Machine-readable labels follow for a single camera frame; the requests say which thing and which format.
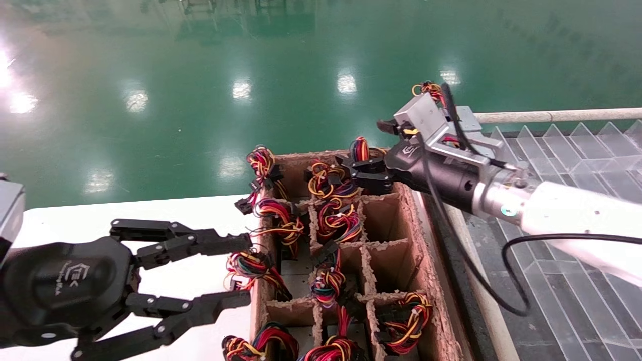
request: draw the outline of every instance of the cardboard box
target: cardboard box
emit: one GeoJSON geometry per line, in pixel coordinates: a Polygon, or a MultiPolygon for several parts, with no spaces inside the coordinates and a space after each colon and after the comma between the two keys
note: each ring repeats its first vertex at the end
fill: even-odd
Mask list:
{"type": "MultiPolygon", "coordinates": [[[[299,209],[305,209],[310,214],[310,234],[309,237],[301,237],[299,240],[299,261],[288,261],[290,263],[281,265],[288,289],[296,297],[294,300],[276,301],[274,290],[262,279],[254,287],[254,324],[251,334],[255,334],[266,322],[277,321],[288,328],[296,329],[297,335],[309,337],[310,340],[299,339],[300,344],[308,344],[309,348],[312,344],[321,345],[327,327],[336,325],[334,309],[322,308],[309,294],[309,283],[315,278],[315,269],[306,255],[307,251],[314,253],[322,247],[317,238],[317,209],[322,201],[311,196],[303,176],[304,170],[313,160],[335,164],[336,154],[346,155],[347,152],[277,156],[277,164],[282,166],[283,181],[290,198],[299,209]]],[[[265,196],[272,196],[270,191],[266,193],[265,196]]],[[[391,194],[373,196],[362,195],[360,192],[354,198],[354,202],[357,204],[364,232],[358,242],[342,244],[340,252],[342,270],[349,282],[358,285],[356,297],[365,305],[367,311],[366,320],[356,326],[355,332],[364,330],[366,333],[368,359],[384,361],[387,356],[384,347],[374,336],[375,332],[379,331],[375,317],[377,308],[397,302],[406,292],[418,291],[428,295],[433,305],[433,314],[419,341],[418,355],[406,356],[399,360],[461,360],[462,352],[455,340],[446,312],[444,293],[437,278],[435,264],[426,248],[417,205],[410,188],[396,183],[391,194]]],[[[272,220],[262,219],[262,226],[271,225],[272,220]]],[[[271,234],[265,234],[258,239],[262,248],[268,249],[273,257],[274,242],[271,234]]],[[[302,348],[301,351],[303,355],[307,350],[302,348]]]]}

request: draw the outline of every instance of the yellow wire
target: yellow wire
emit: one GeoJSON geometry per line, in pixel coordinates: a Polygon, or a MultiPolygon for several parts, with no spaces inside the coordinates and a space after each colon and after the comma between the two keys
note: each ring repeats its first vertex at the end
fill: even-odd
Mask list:
{"type": "Polygon", "coordinates": [[[415,88],[417,88],[417,87],[420,87],[420,88],[421,88],[421,84],[415,84],[415,86],[413,86],[413,87],[412,87],[412,94],[413,94],[414,96],[418,96],[418,95],[419,95],[419,94],[417,94],[417,93],[415,92],[415,88]]]}

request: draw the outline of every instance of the cable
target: cable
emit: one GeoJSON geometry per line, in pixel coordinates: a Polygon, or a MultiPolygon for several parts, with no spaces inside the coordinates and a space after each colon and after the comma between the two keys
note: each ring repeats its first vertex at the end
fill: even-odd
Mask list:
{"type": "Polygon", "coordinates": [[[336,243],[355,242],[363,226],[354,204],[344,206],[340,198],[334,197],[326,202],[318,213],[318,236],[320,240],[334,239],[336,243]]]}
{"type": "Polygon", "coordinates": [[[310,293],[321,303],[321,306],[331,308],[336,304],[336,298],[344,284],[345,275],[341,272],[339,250],[337,250],[332,257],[318,267],[317,276],[310,285],[310,293]]]}
{"type": "Polygon", "coordinates": [[[299,237],[304,233],[305,225],[299,216],[293,220],[288,208],[274,198],[263,198],[254,206],[254,215],[257,217],[274,217],[278,223],[276,227],[257,229],[251,236],[266,233],[276,233],[281,237],[281,243],[290,248],[293,259],[299,255],[299,237]]]}
{"type": "Polygon", "coordinates": [[[417,87],[421,88],[421,90],[420,90],[421,93],[420,94],[425,94],[425,93],[428,92],[428,93],[430,93],[430,96],[433,98],[435,103],[437,103],[437,104],[441,103],[442,105],[444,104],[444,95],[442,93],[442,87],[443,86],[440,87],[438,84],[433,83],[430,80],[428,80],[427,82],[423,82],[421,84],[415,84],[412,87],[412,94],[414,96],[420,95],[420,94],[417,94],[417,92],[415,92],[415,89],[417,87]]]}
{"type": "Polygon", "coordinates": [[[508,250],[519,243],[532,242],[532,241],[552,241],[552,240],[598,240],[598,241],[612,241],[622,243],[632,243],[642,245],[642,238],[617,236],[613,234],[591,234],[591,233],[550,233],[550,234],[535,234],[514,238],[508,241],[501,248],[501,260],[508,271],[508,274],[513,274],[513,268],[508,262],[508,250]]]}
{"type": "Polygon", "coordinates": [[[308,190],[321,199],[352,198],[359,192],[357,185],[347,177],[344,170],[334,164],[316,160],[309,170],[312,177],[308,182],[308,190]]]}
{"type": "Polygon", "coordinates": [[[323,346],[313,348],[299,361],[351,361],[359,346],[343,336],[330,336],[323,346]]]}
{"type": "MultiPolygon", "coordinates": [[[[417,134],[417,137],[419,138],[419,141],[421,142],[421,144],[424,144],[424,140],[423,140],[423,137],[421,136],[421,133],[417,134]]],[[[513,285],[515,285],[515,288],[517,289],[519,296],[522,298],[522,301],[524,301],[524,305],[526,305],[526,308],[524,310],[518,310],[517,308],[510,306],[506,301],[504,301],[504,299],[501,298],[501,296],[499,296],[499,294],[497,294],[497,292],[495,292],[495,290],[493,290],[492,287],[488,284],[486,279],[482,276],[482,273],[479,271],[479,269],[475,265],[474,261],[471,259],[470,255],[468,255],[468,252],[466,251],[466,248],[464,247],[462,240],[459,238],[459,234],[457,234],[457,231],[455,230],[455,227],[453,226],[453,223],[450,217],[448,217],[448,213],[446,212],[444,201],[442,200],[441,194],[439,193],[439,190],[437,189],[433,181],[433,176],[430,173],[428,151],[423,146],[421,147],[421,150],[423,153],[422,161],[424,163],[424,169],[425,169],[426,178],[428,181],[428,188],[430,189],[430,193],[435,199],[435,204],[437,205],[437,212],[439,213],[439,217],[441,217],[442,221],[446,223],[447,228],[449,229],[450,233],[455,239],[455,245],[457,246],[459,253],[464,258],[464,262],[473,273],[473,276],[477,279],[477,281],[479,281],[483,289],[489,293],[489,295],[495,300],[495,302],[497,302],[498,305],[500,305],[502,308],[506,309],[506,311],[510,313],[513,313],[515,315],[522,316],[522,317],[525,316],[530,311],[530,301],[526,296],[526,292],[524,291],[524,288],[521,286],[521,284],[517,280],[517,277],[515,276],[515,273],[513,272],[513,270],[507,268],[508,276],[510,277],[510,280],[513,282],[513,285]]]]}
{"type": "Polygon", "coordinates": [[[253,343],[240,337],[228,336],[223,339],[223,356],[225,361],[240,358],[243,361],[267,360],[267,345],[270,341],[279,343],[279,349],[285,350],[285,359],[294,361],[299,356],[299,343],[289,331],[278,322],[268,322],[257,333],[253,343]]]}
{"type": "Polygon", "coordinates": [[[227,270],[229,272],[227,277],[238,275],[249,279],[246,285],[241,286],[242,290],[251,289],[256,280],[262,278],[274,287],[282,299],[292,299],[283,277],[281,277],[273,262],[265,253],[258,252],[255,249],[234,252],[227,258],[227,270]]]}
{"type": "MultiPolygon", "coordinates": [[[[448,83],[443,83],[442,84],[442,90],[444,92],[444,98],[445,98],[445,106],[446,110],[448,110],[448,114],[450,115],[450,120],[453,122],[453,125],[455,126],[455,133],[457,134],[457,140],[459,140],[459,149],[461,150],[466,150],[470,149],[470,151],[474,155],[480,155],[484,156],[473,145],[471,144],[470,140],[466,136],[462,124],[460,123],[459,115],[457,114],[457,107],[455,106],[455,99],[453,98],[453,93],[450,90],[450,85],[448,83]]],[[[506,162],[498,161],[496,159],[490,159],[490,164],[493,166],[497,166],[499,168],[506,168],[506,162]]]]}
{"type": "Polygon", "coordinates": [[[380,148],[369,148],[368,141],[364,137],[359,137],[350,144],[350,157],[356,162],[369,161],[373,155],[382,157],[386,155],[386,151],[380,148]]]}
{"type": "MultiPolygon", "coordinates": [[[[266,147],[257,145],[256,148],[254,148],[254,150],[245,157],[245,160],[250,167],[252,167],[252,170],[254,170],[256,182],[263,187],[265,180],[270,178],[276,165],[274,154],[266,147]]],[[[276,180],[274,181],[274,185],[281,198],[288,199],[288,191],[283,182],[281,180],[276,180]]],[[[250,194],[252,207],[254,207],[258,193],[259,190],[257,189],[250,194]]]]}
{"type": "Polygon", "coordinates": [[[408,354],[412,351],[422,335],[422,330],[430,320],[432,305],[428,301],[428,297],[424,294],[417,292],[410,292],[401,299],[401,305],[410,305],[412,312],[408,320],[403,322],[385,322],[388,333],[394,338],[390,342],[386,342],[386,346],[399,355],[408,354]]]}

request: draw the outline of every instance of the white pipe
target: white pipe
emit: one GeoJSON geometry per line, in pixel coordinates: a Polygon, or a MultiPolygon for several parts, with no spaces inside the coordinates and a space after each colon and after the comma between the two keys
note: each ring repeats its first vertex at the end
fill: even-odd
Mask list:
{"type": "Polygon", "coordinates": [[[642,108],[476,113],[475,116],[481,124],[640,119],[642,118],[642,108]]]}

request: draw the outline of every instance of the colorful wire bundle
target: colorful wire bundle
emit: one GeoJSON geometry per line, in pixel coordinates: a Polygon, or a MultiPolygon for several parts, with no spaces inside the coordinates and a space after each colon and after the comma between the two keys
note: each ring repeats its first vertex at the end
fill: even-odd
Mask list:
{"type": "Polygon", "coordinates": [[[344,170],[335,165],[315,161],[310,171],[312,178],[308,182],[308,190],[319,198],[351,198],[358,192],[358,188],[352,179],[346,177],[344,170]],[[330,182],[331,177],[336,177],[341,184],[332,184],[330,182]]]}
{"type": "Polygon", "coordinates": [[[248,278],[249,282],[241,287],[242,290],[251,289],[257,279],[263,278],[274,286],[276,292],[283,296],[282,298],[291,299],[283,277],[271,263],[265,253],[257,252],[255,249],[235,252],[227,258],[228,276],[237,275],[248,278]]]}
{"type": "Polygon", "coordinates": [[[299,361],[351,361],[359,346],[344,336],[330,336],[325,345],[313,348],[299,361]]]}
{"type": "Polygon", "coordinates": [[[359,137],[350,145],[350,157],[356,162],[369,161],[372,155],[382,157],[386,154],[383,149],[368,148],[368,141],[364,137],[359,137]]]}
{"type": "Polygon", "coordinates": [[[406,323],[384,323],[388,333],[393,337],[393,341],[387,342],[386,346],[399,355],[405,355],[417,345],[421,332],[430,319],[432,306],[426,295],[416,292],[407,294],[404,299],[399,301],[399,304],[413,305],[412,313],[406,323]]]}
{"type": "Polygon", "coordinates": [[[281,243],[290,248],[293,259],[299,254],[299,236],[303,234],[305,225],[300,217],[290,215],[288,208],[274,198],[263,198],[254,207],[254,214],[258,217],[273,216],[278,219],[278,225],[274,228],[257,229],[252,231],[251,236],[259,236],[266,233],[276,233],[281,237],[281,243]]]}
{"type": "Polygon", "coordinates": [[[339,251],[324,262],[317,270],[317,277],[310,285],[310,292],[324,308],[336,304],[336,298],[345,284],[345,275],[341,273],[339,251]]]}
{"type": "MultiPolygon", "coordinates": [[[[245,160],[250,164],[252,170],[254,170],[256,181],[261,186],[264,186],[265,180],[270,177],[275,166],[276,160],[274,158],[274,154],[264,146],[257,145],[256,148],[254,148],[254,150],[245,157],[245,160]]],[[[288,192],[283,182],[277,180],[274,182],[274,186],[279,192],[280,198],[288,199],[288,192]]],[[[258,195],[259,190],[255,190],[250,194],[252,207],[254,207],[258,195]]]]}
{"type": "Polygon", "coordinates": [[[320,240],[334,238],[336,243],[355,242],[363,230],[359,215],[354,204],[349,204],[345,213],[339,212],[343,202],[339,198],[331,198],[318,213],[318,236],[320,240]]]}
{"type": "Polygon", "coordinates": [[[270,341],[277,341],[280,349],[285,350],[286,358],[282,358],[283,361],[294,361],[299,356],[299,343],[288,330],[277,322],[268,322],[257,332],[251,344],[239,337],[225,337],[225,361],[234,361],[235,356],[243,361],[267,360],[267,345],[270,341]]]}
{"type": "Polygon", "coordinates": [[[421,94],[430,93],[430,96],[433,98],[435,103],[441,103],[442,106],[446,104],[446,101],[444,100],[444,93],[442,92],[441,86],[439,86],[439,84],[433,83],[430,80],[421,84],[415,84],[415,86],[412,87],[412,94],[414,96],[419,95],[415,91],[417,87],[420,88],[421,94]]]}

